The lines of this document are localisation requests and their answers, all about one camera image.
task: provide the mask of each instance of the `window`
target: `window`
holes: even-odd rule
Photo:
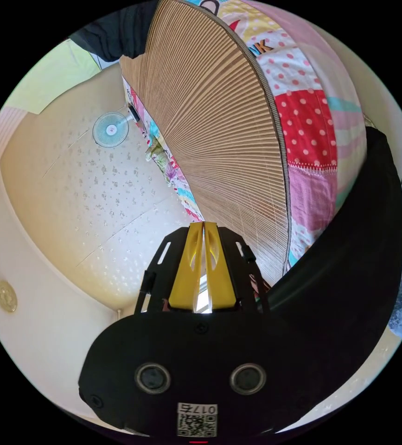
[[[199,282],[199,296],[196,304],[196,312],[200,314],[210,314],[209,292],[207,290],[207,275],[201,277]]]

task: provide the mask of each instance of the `circular sensor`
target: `circular sensor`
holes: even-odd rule
[[[136,385],[147,394],[162,394],[170,387],[170,373],[157,363],[145,363],[137,369]]]
[[[230,376],[230,386],[241,395],[257,393],[266,383],[264,369],[254,363],[238,366]]]

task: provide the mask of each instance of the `bedding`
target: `bedding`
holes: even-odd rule
[[[120,65],[202,216],[243,234],[263,278],[276,283],[290,237],[288,177],[275,102],[257,75],[255,58],[204,9],[161,0],[146,52],[122,57]]]
[[[328,43],[303,19],[251,0],[188,0],[226,23],[255,56],[278,110],[291,206],[287,270],[341,208],[366,157],[364,115]]]
[[[137,111],[141,121],[138,126],[142,131],[144,139],[147,141],[148,150],[146,152],[146,159],[153,160],[161,170],[165,182],[172,187],[185,208],[187,214],[192,221],[204,221],[204,218],[199,210],[196,200],[193,197],[190,186],[182,173],[181,168],[172,155],[168,145],[160,131],[143,106],[136,92],[131,88],[128,82],[123,79],[123,86],[125,89],[125,98],[127,102],[131,103]]]

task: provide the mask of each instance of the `yellow bracket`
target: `yellow bracket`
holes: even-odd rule
[[[196,310],[201,279],[202,234],[203,223],[190,224],[181,262],[168,300],[172,308]]]
[[[216,223],[204,223],[204,240],[210,309],[231,308],[236,303],[236,297]]]

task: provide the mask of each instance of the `round wall plate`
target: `round wall plate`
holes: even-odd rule
[[[0,306],[6,312],[14,312],[17,309],[17,295],[7,281],[0,281]]]

